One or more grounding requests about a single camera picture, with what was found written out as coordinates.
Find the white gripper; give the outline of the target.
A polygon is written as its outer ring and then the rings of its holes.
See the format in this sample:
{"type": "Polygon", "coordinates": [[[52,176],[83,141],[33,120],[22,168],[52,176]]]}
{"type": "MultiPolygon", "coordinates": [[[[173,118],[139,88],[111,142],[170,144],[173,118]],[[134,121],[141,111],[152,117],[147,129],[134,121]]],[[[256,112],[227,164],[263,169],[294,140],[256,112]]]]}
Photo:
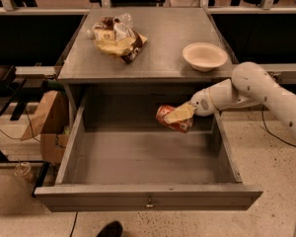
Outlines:
{"type": "Polygon", "coordinates": [[[226,109],[246,108],[254,104],[249,97],[242,95],[230,79],[196,92],[189,103],[184,103],[165,115],[167,124],[190,119],[194,114],[207,117],[226,109]]]}

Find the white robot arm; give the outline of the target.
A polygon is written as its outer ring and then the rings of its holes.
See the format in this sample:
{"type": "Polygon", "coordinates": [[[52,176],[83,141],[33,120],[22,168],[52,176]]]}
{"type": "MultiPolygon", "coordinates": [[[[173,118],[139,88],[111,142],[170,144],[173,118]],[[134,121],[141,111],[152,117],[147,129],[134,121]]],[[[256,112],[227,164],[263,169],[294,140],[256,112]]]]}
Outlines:
{"type": "Polygon", "coordinates": [[[230,79],[194,94],[196,112],[223,113],[243,180],[263,194],[245,212],[177,212],[165,237],[296,237],[296,95],[246,62],[230,79]]]}

